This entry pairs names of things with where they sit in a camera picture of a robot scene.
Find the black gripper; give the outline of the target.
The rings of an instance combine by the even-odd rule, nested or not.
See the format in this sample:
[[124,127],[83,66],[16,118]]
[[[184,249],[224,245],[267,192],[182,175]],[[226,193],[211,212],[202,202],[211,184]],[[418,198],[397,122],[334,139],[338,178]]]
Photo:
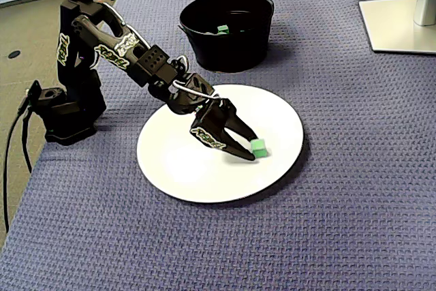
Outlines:
[[[230,155],[254,161],[255,155],[238,143],[228,133],[219,134],[223,128],[219,118],[219,105],[221,98],[215,95],[214,88],[199,74],[189,74],[182,81],[176,78],[172,81],[176,89],[167,102],[168,108],[176,114],[195,114],[189,132],[206,147],[222,149]],[[248,141],[258,138],[255,132],[237,115],[235,105],[227,98],[224,99],[224,108],[228,111],[225,127],[236,132]]]

